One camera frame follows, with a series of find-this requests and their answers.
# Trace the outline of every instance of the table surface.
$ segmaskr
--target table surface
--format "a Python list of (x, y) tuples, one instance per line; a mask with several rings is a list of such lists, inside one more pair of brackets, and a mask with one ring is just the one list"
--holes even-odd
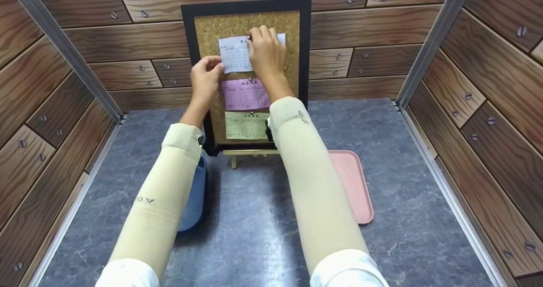
[[(311, 101), (328, 149), (361, 159), (375, 217), (361, 232), (395, 286), (491, 286), (483, 266), (388, 99)], [(183, 109), (134, 111), (117, 135), (40, 286), (91, 287), (136, 194)], [(204, 221), (178, 237), (165, 287), (308, 286), (278, 155), (209, 159)]]

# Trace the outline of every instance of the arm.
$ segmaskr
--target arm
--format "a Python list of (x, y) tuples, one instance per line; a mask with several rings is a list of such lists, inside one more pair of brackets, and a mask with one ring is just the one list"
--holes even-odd
[(204, 57), (192, 68), (190, 105), (179, 123), (170, 126), (97, 287), (131, 286), (128, 284), (136, 282), (158, 287), (202, 152), (199, 127), (217, 92), (223, 72), (220, 61), (217, 56)]
[(269, 128), (287, 171), (311, 285), (376, 279), (388, 286), (369, 256), (328, 150), (283, 74), (285, 46), (273, 28), (253, 28), (250, 35), (250, 59), (272, 102)]

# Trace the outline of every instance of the white paper slip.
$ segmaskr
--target white paper slip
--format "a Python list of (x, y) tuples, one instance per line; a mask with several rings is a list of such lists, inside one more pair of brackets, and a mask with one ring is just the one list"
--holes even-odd
[[(279, 42), (287, 44), (286, 34), (277, 34)], [(247, 36), (232, 36), (219, 39), (219, 51), (224, 65), (224, 73), (252, 72), (249, 62)]]

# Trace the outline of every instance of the wooden easel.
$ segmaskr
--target wooden easel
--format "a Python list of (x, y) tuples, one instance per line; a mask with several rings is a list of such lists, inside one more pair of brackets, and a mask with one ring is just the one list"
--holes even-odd
[(279, 154), (279, 151), (275, 149), (252, 149), (252, 150), (225, 150), (223, 151), (224, 155), (230, 156), (230, 164), (232, 165), (232, 169), (237, 168), (236, 163), (236, 156), (237, 155), (252, 155), (253, 157), (257, 157), (259, 155), (263, 155), (264, 157), (267, 157), (270, 154)]

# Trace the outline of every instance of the arm sleeve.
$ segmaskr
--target arm sleeve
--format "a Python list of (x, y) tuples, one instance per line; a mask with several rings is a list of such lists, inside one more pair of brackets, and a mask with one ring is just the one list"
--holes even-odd
[(340, 250), (368, 253), (341, 179), (303, 103), (294, 97), (275, 101), (268, 124), (287, 171), (310, 275)]
[[(148, 278), (151, 269), (157, 278), (151, 282), (162, 277), (202, 152), (198, 144), (201, 135), (194, 126), (170, 126), (97, 286), (158, 286), (141, 285), (138, 274)], [(115, 281), (117, 272), (130, 271), (133, 281)]]

